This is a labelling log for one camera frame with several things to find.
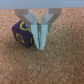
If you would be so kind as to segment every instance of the purple cube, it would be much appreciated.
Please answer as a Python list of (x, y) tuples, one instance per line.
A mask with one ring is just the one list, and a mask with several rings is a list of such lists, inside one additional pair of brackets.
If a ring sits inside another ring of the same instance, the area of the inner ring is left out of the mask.
[(24, 46), (29, 48), (34, 43), (33, 34), (22, 20), (12, 27), (12, 31), (14, 38)]

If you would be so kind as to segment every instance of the speckled surface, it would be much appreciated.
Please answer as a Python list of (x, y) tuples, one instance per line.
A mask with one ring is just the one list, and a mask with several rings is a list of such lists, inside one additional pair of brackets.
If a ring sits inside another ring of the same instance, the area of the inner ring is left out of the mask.
[[(47, 9), (31, 9), (41, 16)], [(84, 84), (84, 8), (63, 8), (43, 51), (26, 48), (13, 36), (20, 19), (0, 10), (0, 84)]]

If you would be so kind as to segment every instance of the dice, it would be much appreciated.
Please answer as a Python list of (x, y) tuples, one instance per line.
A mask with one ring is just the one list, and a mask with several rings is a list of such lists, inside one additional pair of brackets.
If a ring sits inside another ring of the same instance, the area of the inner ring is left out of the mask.
[(12, 31), (14, 38), (27, 48), (29, 48), (34, 43), (33, 34), (29, 32), (29, 28), (22, 20), (12, 27)]

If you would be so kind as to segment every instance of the brown floor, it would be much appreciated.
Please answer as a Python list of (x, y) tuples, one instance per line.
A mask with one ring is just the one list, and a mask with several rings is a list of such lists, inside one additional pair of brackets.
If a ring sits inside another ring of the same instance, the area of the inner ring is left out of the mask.
[[(41, 16), (47, 9), (31, 9)], [(43, 51), (14, 39), (14, 10), (0, 10), (0, 84), (84, 84), (84, 8), (63, 8)]]

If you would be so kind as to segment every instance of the purple die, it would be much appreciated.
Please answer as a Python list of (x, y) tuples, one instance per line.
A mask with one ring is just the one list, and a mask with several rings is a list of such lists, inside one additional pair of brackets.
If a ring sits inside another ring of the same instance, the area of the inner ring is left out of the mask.
[(24, 46), (29, 48), (34, 43), (33, 34), (22, 20), (12, 27), (12, 31), (14, 38)]

